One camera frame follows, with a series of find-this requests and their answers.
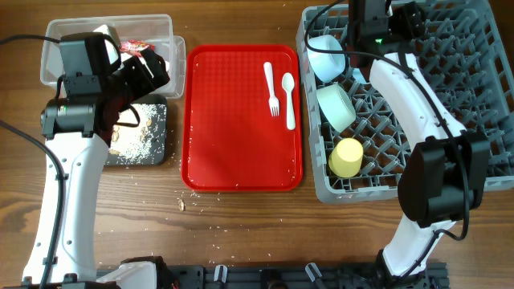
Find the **green bowl with leftovers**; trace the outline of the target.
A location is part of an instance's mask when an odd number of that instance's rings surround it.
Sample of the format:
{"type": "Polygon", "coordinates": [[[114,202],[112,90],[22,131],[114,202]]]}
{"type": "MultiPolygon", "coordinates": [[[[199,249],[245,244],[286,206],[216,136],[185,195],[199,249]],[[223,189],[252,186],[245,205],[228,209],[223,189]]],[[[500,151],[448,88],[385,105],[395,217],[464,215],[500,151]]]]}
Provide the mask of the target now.
{"type": "Polygon", "coordinates": [[[325,118],[337,132],[343,132],[356,120],[353,103],[339,84],[320,88],[316,98],[325,118]]]}

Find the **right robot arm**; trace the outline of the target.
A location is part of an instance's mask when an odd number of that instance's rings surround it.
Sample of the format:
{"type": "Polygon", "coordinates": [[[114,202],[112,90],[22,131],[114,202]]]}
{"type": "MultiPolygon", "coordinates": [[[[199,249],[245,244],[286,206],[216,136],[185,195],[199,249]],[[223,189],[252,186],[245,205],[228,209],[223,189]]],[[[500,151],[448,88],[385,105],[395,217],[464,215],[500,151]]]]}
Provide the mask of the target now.
{"type": "Polygon", "coordinates": [[[419,279],[443,235],[467,237],[487,175],[487,137],[445,109],[411,50],[411,41],[426,33],[425,20],[415,1],[396,10],[389,1],[349,3],[350,63],[386,100],[410,146],[398,182],[403,216],[377,257],[389,288],[419,279]]]}

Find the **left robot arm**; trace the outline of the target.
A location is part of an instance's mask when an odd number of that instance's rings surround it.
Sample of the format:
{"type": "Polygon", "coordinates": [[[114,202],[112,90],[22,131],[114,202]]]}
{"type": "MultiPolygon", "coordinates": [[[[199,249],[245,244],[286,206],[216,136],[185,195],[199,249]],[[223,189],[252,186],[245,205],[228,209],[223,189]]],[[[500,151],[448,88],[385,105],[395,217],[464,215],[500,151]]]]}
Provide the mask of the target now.
{"type": "Polygon", "coordinates": [[[95,288],[93,232],[100,176],[114,126],[135,100],[169,82],[151,48],[111,61],[100,32],[63,36],[64,73],[41,113],[47,171],[39,226],[22,273],[24,288],[95,288]]]}

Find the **light blue bowl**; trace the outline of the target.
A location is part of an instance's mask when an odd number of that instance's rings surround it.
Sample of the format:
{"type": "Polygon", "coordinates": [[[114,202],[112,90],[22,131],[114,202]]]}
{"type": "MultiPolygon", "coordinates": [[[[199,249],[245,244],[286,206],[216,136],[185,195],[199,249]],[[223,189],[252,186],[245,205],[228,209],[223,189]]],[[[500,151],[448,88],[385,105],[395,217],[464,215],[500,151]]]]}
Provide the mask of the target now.
{"type": "MultiPolygon", "coordinates": [[[[317,50],[342,51],[338,40],[332,35],[310,38],[308,44],[317,50]]],[[[316,77],[323,83],[334,80],[346,67],[345,56],[342,54],[320,53],[308,49],[308,60],[316,77]]]]}

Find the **white plastic spoon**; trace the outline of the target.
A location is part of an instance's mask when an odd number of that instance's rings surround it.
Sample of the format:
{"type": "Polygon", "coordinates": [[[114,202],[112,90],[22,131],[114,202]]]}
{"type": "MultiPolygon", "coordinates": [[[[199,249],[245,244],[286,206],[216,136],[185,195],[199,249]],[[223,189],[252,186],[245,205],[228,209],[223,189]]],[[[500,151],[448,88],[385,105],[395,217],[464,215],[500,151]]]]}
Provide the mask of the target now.
{"type": "Polygon", "coordinates": [[[286,125],[287,129],[291,131],[296,128],[296,118],[292,100],[292,92],[294,87],[295,81],[292,74],[290,72],[286,72],[282,78],[282,88],[286,93],[286,125]]]}

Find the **red ketchup sachet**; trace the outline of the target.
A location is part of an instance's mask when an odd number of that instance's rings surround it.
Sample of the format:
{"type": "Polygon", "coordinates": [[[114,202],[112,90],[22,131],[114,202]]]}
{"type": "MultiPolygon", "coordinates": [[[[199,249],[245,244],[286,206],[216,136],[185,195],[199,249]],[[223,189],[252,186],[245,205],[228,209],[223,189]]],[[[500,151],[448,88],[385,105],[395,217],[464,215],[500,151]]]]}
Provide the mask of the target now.
{"type": "Polygon", "coordinates": [[[154,51],[155,46],[151,43],[147,43],[140,40],[127,40],[120,44],[121,52],[137,57],[141,57],[141,52],[146,49],[151,49],[152,51],[154,51]]]}

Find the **yellow plastic cup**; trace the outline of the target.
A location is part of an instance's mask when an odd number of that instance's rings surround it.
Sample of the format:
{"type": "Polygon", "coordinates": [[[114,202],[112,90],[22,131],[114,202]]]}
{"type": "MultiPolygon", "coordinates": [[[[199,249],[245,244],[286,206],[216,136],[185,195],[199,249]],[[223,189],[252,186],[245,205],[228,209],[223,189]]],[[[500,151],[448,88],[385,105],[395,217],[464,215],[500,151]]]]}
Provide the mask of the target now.
{"type": "Polygon", "coordinates": [[[362,144],[353,138],[345,138],[331,152],[328,166],[338,177],[354,177],[361,169],[363,156],[362,144]]]}

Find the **white plastic fork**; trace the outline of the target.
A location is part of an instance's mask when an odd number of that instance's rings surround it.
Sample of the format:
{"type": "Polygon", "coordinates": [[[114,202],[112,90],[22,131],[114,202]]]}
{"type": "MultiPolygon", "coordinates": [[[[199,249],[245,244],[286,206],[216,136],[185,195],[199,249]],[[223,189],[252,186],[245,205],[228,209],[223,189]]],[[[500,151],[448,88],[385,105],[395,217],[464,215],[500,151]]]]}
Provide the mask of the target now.
{"type": "Polygon", "coordinates": [[[279,116],[279,99],[275,95],[275,86],[274,86],[274,75],[273,68],[270,62],[265,62],[263,64],[264,75],[267,81],[267,88],[269,93],[268,104],[270,108],[270,113],[272,116],[279,116]]]}

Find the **light blue plate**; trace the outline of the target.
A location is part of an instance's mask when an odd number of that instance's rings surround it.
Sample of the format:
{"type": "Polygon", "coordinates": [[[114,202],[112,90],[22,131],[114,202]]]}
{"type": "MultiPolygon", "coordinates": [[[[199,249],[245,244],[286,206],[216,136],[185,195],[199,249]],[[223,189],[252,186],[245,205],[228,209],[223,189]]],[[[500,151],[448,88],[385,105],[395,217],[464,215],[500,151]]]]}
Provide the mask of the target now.
{"type": "Polygon", "coordinates": [[[358,68],[353,69],[353,78],[358,83],[369,84],[369,81],[365,79],[365,77],[362,75],[361,71],[358,68]]]}

